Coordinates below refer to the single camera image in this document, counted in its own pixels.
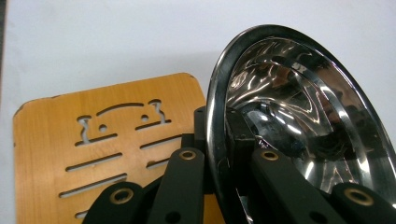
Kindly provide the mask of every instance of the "engraved wood pattern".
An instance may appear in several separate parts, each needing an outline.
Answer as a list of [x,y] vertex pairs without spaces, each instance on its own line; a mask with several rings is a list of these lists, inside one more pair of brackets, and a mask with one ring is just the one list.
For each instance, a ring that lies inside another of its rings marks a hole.
[[[193,133],[205,104],[189,74],[156,77],[28,102],[14,117],[18,223],[81,223],[110,184],[146,186]],[[205,222],[223,222],[213,196]]]

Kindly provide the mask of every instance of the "white background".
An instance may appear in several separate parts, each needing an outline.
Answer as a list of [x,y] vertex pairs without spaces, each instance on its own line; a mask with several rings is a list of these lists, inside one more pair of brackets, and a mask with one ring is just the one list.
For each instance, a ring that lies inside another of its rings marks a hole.
[[226,45],[260,24],[289,26],[330,51],[396,143],[394,1],[10,0],[0,93],[0,222],[15,222],[12,117],[23,103],[178,72],[196,76],[206,94]]

